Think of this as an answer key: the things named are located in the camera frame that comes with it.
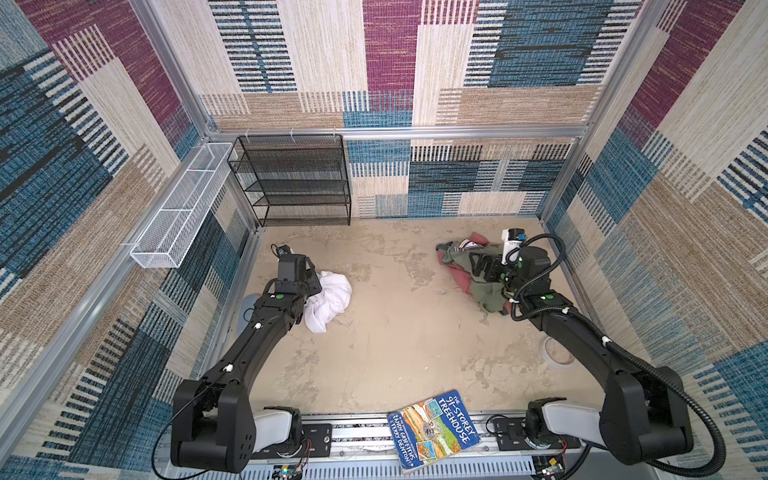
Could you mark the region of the white cloth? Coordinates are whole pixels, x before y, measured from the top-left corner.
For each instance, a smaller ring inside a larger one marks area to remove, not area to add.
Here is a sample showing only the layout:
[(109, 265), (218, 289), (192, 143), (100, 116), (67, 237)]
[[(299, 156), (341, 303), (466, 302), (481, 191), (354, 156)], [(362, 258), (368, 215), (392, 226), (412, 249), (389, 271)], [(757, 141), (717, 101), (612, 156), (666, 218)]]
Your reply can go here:
[(342, 314), (350, 304), (352, 286), (343, 274), (321, 271), (321, 291), (305, 303), (303, 321), (316, 334), (325, 333), (327, 325)]

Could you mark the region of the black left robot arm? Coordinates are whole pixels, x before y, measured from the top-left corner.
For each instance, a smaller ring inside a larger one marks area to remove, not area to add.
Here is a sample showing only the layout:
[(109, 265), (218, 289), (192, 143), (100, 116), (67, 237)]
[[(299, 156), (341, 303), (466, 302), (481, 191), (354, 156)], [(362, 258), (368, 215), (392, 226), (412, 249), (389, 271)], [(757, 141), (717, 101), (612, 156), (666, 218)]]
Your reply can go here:
[(278, 342), (301, 322), (306, 300), (321, 291), (309, 257), (279, 256), (277, 276), (255, 301), (246, 328), (199, 379), (177, 387), (170, 420), (172, 465), (240, 473), (265, 448), (300, 446), (298, 410), (271, 407), (255, 413), (249, 396)]

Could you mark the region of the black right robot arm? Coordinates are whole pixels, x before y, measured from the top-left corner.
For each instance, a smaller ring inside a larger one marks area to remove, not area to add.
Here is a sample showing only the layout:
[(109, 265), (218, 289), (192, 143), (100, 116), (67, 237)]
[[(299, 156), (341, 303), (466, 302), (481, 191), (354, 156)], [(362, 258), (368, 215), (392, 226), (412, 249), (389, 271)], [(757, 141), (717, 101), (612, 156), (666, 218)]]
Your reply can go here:
[(545, 250), (524, 242), (505, 253), (488, 245), (462, 251), (455, 261), (491, 311), (528, 321), (553, 338), (604, 392), (601, 407), (582, 407), (564, 397), (530, 402), (524, 424), (530, 443), (579, 438), (626, 465), (658, 466), (664, 458), (693, 449), (689, 415), (694, 402), (680, 376), (619, 346), (554, 290), (549, 278), (554, 264)]

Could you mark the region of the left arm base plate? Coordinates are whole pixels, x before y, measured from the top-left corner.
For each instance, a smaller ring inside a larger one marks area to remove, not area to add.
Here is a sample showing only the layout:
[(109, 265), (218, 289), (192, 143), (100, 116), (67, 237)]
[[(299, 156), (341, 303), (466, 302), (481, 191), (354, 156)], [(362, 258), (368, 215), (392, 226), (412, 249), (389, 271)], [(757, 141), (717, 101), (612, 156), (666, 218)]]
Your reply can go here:
[(270, 445), (252, 454), (252, 460), (278, 458), (327, 458), (331, 453), (333, 427), (330, 423), (304, 424), (297, 440), (289, 438), (282, 444)]

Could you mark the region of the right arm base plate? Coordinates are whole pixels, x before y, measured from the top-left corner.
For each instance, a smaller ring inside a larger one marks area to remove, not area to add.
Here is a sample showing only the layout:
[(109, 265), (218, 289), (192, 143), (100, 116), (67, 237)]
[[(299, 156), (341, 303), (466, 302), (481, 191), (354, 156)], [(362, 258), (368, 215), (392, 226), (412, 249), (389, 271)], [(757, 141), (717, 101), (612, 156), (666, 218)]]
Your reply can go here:
[(486, 431), (495, 438), (500, 451), (557, 450), (558, 452), (581, 449), (581, 440), (549, 431), (540, 421), (529, 422), (525, 415), (495, 414), (486, 420)]

